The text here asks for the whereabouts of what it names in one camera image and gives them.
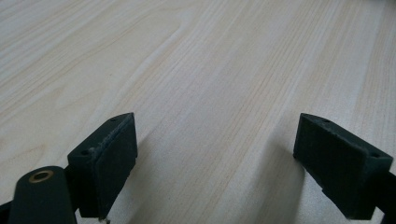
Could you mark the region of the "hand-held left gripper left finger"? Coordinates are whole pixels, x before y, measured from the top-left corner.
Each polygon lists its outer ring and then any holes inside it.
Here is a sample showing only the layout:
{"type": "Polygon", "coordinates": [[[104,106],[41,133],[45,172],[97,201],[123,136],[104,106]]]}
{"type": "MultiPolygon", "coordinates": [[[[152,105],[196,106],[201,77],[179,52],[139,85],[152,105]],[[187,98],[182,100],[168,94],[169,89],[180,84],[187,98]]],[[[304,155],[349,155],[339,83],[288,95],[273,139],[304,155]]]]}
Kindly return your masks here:
{"type": "Polygon", "coordinates": [[[134,114],[108,119],[68,155],[74,199],[82,217],[106,217],[137,158],[134,114]]]}

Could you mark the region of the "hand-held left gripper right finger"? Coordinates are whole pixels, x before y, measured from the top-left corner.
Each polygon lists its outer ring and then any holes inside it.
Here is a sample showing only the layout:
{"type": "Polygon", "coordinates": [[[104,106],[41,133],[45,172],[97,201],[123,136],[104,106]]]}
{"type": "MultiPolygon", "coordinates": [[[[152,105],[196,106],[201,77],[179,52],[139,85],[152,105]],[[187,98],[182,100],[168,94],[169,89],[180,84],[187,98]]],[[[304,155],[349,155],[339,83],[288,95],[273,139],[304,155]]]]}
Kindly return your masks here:
{"type": "Polygon", "coordinates": [[[393,158],[336,123],[301,114],[293,149],[322,192],[348,219],[369,220],[380,209],[393,219],[393,158]]]}

